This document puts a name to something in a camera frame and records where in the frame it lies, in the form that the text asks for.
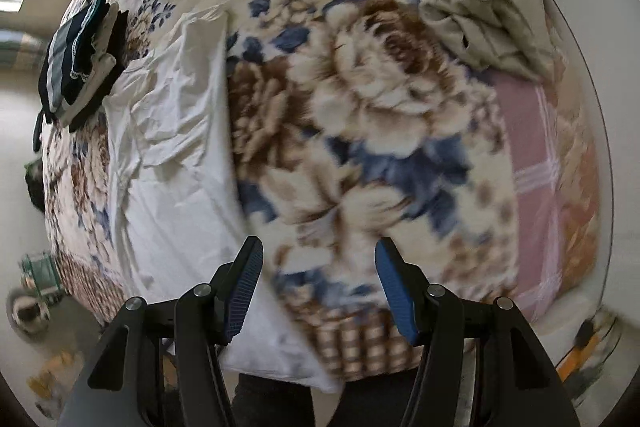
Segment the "folded clothes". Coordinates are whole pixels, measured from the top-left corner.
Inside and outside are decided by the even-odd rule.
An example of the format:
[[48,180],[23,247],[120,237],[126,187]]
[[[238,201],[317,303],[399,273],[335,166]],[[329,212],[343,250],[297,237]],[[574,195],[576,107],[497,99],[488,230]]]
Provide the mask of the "folded clothes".
[[[108,47],[113,36],[113,29],[118,19],[118,14],[118,4],[112,3],[109,6],[107,15],[92,39],[92,46],[95,53],[91,57],[91,73],[86,77],[83,76],[84,86],[82,86],[76,101],[71,106],[67,106],[63,101],[62,106],[56,112],[56,117],[60,125],[68,126],[76,119],[79,113],[92,100],[98,88],[106,81],[107,77],[111,76],[111,71],[116,67],[118,59],[115,55],[108,52]],[[80,126],[91,114],[92,113],[87,114],[85,112],[85,117],[82,122],[76,121],[76,125]]]
[[84,82],[73,73],[73,66],[80,59],[83,70],[84,63],[88,62],[88,69],[85,70],[91,71],[91,57],[94,54],[92,37],[108,10],[106,0],[94,0],[53,34],[38,81],[47,123],[57,120],[55,113],[63,100],[67,105],[76,101]]
[[124,71],[123,55],[124,45],[126,42],[127,31],[127,17],[129,12],[119,12],[115,24],[113,25],[113,31],[107,47],[107,53],[113,55],[116,58],[116,65],[113,70],[107,75],[104,81],[97,87],[94,95],[87,102],[87,104],[80,109],[78,114],[69,123],[69,132],[75,132],[84,122],[94,114],[98,108],[102,105],[102,99],[111,92],[111,87],[118,79],[118,77]]
[[38,81],[42,110],[33,131],[35,152],[40,150],[44,120],[73,123],[77,129],[108,94],[100,86],[107,79],[112,86],[122,73],[128,12],[123,15],[118,8],[117,3],[94,0],[53,35]]
[[542,0],[422,0],[420,13],[443,44],[476,70],[494,66],[536,81],[553,75]]
[[91,58],[95,53],[93,37],[109,11],[107,0],[94,0],[82,21],[80,31],[71,45],[71,77],[85,78],[91,73]]

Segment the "striped cloth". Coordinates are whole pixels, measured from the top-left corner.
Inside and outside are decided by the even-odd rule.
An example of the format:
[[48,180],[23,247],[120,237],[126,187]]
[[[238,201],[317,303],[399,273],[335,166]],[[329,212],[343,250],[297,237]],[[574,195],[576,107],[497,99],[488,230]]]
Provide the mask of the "striped cloth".
[[32,71],[41,67],[47,43],[14,30],[0,30],[0,68]]
[[54,33],[38,82],[47,123],[56,120],[55,113],[63,103],[72,105],[76,101],[91,73],[92,37],[108,10],[106,0],[94,0]]

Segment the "orange object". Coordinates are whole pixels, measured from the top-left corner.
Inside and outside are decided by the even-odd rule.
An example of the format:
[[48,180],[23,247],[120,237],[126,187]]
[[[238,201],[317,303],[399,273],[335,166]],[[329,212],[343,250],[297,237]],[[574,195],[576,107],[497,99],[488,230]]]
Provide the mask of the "orange object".
[[74,363],[74,356],[68,351],[61,351],[47,360],[44,367],[36,375],[27,380],[29,388],[40,398],[49,400],[52,397],[52,386],[56,380],[53,373]]
[[593,335],[589,340],[589,344],[584,346],[583,349],[574,347],[574,349],[564,357],[564,360],[562,360],[558,367],[560,380],[565,381],[570,374],[580,369],[584,363],[589,360],[589,357],[593,354],[593,351],[599,343],[600,338],[597,335]]

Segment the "white cloth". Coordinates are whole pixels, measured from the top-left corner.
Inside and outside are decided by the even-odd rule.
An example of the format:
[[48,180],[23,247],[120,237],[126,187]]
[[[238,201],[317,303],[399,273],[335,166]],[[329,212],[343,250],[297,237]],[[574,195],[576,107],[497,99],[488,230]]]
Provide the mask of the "white cloth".
[[62,127],[69,125],[78,113],[86,107],[116,65],[117,61],[113,55],[103,53],[97,60],[94,58],[95,55],[97,54],[94,54],[91,58],[91,74],[89,78],[84,81],[84,86],[80,89],[76,101],[68,105],[63,98],[62,107],[56,112],[56,117],[58,117],[58,121]]
[[98,31],[91,39],[91,44],[95,50],[94,56],[99,56],[107,52],[107,48],[109,47],[109,40],[111,39],[111,33],[113,33],[113,27],[116,23],[116,19],[118,18],[119,10],[120,6],[118,3],[112,2],[111,4],[109,4],[107,15],[104,16],[104,19],[102,19],[102,22],[98,27]]
[[[225,79],[226,12],[184,14],[105,97],[111,234],[130,295],[175,299],[211,279],[246,238]],[[260,278],[227,369],[336,391]]]

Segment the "metal screw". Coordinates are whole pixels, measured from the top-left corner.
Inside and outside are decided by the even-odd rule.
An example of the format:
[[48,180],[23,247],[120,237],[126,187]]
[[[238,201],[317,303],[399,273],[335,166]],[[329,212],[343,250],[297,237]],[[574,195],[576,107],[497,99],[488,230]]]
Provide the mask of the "metal screw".
[[442,297],[445,293],[444,286],[439,284],[430,284],[427,288],[427,293],[431,295],[431,297]]
[[495,303],[498,304],[498,308],[503,310],[510,310],[513,308],[513,301],[508,297],[498,297]]
[[124,305],[127,310],[129,310],[130,312],[134,312],[135,310],[140,308],[140,306],[142,306],[142,299],[140,297],[132,297]]
[[211,293],[211,286],[209,286],[207,283],[204,284],[198,284],[194,289],[193,289],[193,294],[196,297],[206,297],[207,295],[209,295]]

